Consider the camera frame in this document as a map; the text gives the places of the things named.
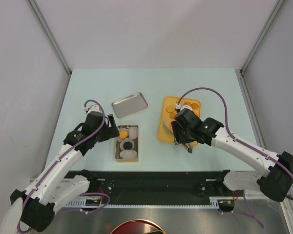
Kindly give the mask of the orange cookie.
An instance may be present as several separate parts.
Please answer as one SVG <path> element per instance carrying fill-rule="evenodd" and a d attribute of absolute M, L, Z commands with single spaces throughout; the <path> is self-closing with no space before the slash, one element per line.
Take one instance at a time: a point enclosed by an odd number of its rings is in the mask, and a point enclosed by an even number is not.
<path fill-rule="evenodd" d="M 125 139 L 125 138 L 127 138 L 128 135 L 129 135 L 129 133 L 128 133 L 127 130 L 121 130 L 121 131 L 119 132 L 119 137 L 120 137 L 121 139 Z"/>

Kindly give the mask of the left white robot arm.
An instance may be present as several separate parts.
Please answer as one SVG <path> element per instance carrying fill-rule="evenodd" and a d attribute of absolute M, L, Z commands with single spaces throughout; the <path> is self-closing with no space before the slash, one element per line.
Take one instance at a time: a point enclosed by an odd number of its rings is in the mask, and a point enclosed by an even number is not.
<path fill-rule="evenodd" d="M 68 133 L 58 154 L 49 166 L 23 191 L 15 190 L 11 196 L 11 208 L 0 226 L 0 234 L 22 234 L 20 224 L 37 232 L 44 231 L 57 212 L 81 194 L 97 192 L 97 176 L 87 170 L 80 171 L 70 182 L 60 182 L 70 169 L 98 142 L 119 136 L 112 114 L 88 111 L 86 120 Z"/>

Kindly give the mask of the black cookie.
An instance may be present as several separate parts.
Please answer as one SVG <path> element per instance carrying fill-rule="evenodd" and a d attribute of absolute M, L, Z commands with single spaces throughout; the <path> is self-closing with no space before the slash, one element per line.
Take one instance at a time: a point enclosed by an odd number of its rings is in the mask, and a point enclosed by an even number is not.
<path fill-rule="evenodd" d="M 132 150 L 134 148 L 134 143 L 131 141 L 126 141 L 123 143 L 124 150 Z"/>

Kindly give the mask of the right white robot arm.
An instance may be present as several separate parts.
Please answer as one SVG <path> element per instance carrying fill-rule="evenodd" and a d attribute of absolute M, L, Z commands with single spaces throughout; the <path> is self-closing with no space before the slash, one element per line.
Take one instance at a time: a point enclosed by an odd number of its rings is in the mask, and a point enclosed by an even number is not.
<path fill-rule="evenodd" d="M 187 105 L 177 105 L 177 114 L 171 123 L 178 144 L 194 141 L 221 149 L 255 169 L 254 173 L 228 171 L 216 182 L 220 195 L 232 190 L 261 191 L 266 197 L 282 202 L 293 184 L 293 156 L 260 148 L 227 132 L 221 122 L 206 118 L 202 121 Z"/>

